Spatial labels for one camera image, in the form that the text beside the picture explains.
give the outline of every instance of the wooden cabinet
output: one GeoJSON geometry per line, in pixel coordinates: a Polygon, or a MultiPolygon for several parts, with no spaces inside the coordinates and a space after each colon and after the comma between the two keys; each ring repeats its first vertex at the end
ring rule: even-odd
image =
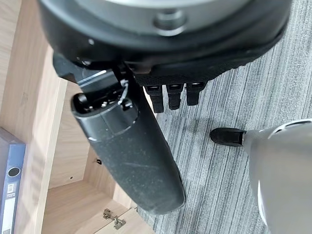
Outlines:
{"type": "Polygon", "coordinates": [[[79,88],[54,71],[36,0],[0,0],[0,36],[0,126],[27,144],[15,233],[153,233],[72,117],[79,88]]]}

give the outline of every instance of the black rubber fingertip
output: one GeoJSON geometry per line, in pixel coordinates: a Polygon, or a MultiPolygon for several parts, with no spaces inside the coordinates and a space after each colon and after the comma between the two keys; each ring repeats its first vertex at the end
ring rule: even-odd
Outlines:
{"type": "Polygon", "coordinates": [[[210,139],[219,145],[240,147],[245,133],[237,128],[216,128],[210,132],[210,139]]]}

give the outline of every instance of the metal bracket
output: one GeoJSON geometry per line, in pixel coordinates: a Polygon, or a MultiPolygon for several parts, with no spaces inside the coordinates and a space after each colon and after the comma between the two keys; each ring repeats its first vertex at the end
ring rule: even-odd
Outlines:
{"type": "Polygon", "coordinates": [[[121,220],[118,219],[118,216],[113,216],[113,212],[111,212],[109,209],[104,210],[103,218],[113,220],[115,222],[114,228],[116,230],[120,229],[126,224],[126,220],[121,220]]]}

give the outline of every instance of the striped carpet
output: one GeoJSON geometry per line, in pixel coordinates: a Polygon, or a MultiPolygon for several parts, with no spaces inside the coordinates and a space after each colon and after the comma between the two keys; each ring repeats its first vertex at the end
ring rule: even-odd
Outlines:
{"type": "MultiPolygon", "coordinates": [[[[139,213],[157,234],[262,234],[267,228],[249,187],[249,161],[214,145],[217,127],[259,129],[312,117],[312,0],[296,0],[284,39],[268,54],[208,83],[200,105],[158,115],[188,195],[180,211],[139,213]]],[[[168,98],[165,94],[165,106],[168,98]]]]}

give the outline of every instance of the robotic hand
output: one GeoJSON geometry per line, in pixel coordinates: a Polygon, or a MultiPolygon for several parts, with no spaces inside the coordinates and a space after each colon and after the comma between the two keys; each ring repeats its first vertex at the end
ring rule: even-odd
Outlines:
{"type": "Polygon", "coordinates": [[[83,94],[72,111],[114,179],[143,209],[186,199],[150,110],[197,105],[207,82],[266,53],[283,36],[291,0],[38,0],[54,67],[83,94]]]}
{"type": "Polygon", "coordinates": [[[312,119],[267,130],[215,129],[214,142],[243,146],[260,215],[273,234],[310,234],[312,119]]]}

